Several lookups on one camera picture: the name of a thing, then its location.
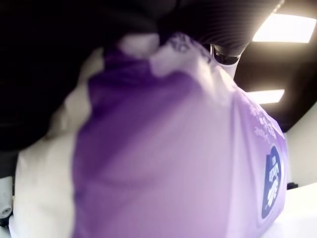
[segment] plastic bag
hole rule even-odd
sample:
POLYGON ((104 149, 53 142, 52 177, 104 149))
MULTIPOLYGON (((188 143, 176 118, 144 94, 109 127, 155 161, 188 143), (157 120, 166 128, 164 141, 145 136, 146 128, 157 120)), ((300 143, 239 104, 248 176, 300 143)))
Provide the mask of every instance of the plastic bag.
POLYGON ((97 50, 47 137, 20 154, 22 238, 258 238, 283 209, 276 123, 197 42, 97 50))

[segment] ceiling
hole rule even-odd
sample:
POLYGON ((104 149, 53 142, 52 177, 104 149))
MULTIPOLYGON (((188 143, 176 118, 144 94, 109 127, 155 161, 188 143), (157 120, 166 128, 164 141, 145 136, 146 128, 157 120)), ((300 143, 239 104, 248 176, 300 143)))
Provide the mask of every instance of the ceiling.
MULTIPOLYGON (((286 0, 277 13, 317 19, 317 1, 286 0)), ((234 80, 246 92, 285 89, 279 103, 262 107, 287 132, 317 101, 317 29, 308 44, 250 43, 234 80)))

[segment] fluorescent ceiling light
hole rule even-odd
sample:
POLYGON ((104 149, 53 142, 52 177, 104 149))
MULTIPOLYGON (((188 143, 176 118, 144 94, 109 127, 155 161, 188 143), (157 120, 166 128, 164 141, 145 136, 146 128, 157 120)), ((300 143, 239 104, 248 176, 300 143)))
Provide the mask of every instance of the fluorescent ceiling light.
POLYGON ((278 103, 284 94, 284 89, 249 92, 247 94, 258 104, 278 103))
POLYGON ((316 19, 272 14, 253 37, 253 41, 308 43, 316 25, 316 19))

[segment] purple and white bag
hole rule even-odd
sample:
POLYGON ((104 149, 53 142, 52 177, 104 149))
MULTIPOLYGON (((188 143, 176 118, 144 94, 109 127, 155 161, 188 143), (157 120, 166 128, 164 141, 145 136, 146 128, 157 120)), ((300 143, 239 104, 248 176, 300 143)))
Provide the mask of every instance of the purple and white bag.
POLYGON ((275 120, 197 42, 96 50, 48 135, 20 154, 19 238, 259 238, 284 206, 275 120))

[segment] logo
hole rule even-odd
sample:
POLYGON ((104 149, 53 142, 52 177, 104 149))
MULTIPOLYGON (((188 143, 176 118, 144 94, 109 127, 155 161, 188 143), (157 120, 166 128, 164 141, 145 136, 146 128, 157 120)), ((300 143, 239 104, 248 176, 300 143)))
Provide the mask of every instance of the logo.
POLYGON ((266 156, 264 196, 262 218, 268 216, 276 201, 281 179, 281 161, 277 148, 273 146, 271 153, 266 156))

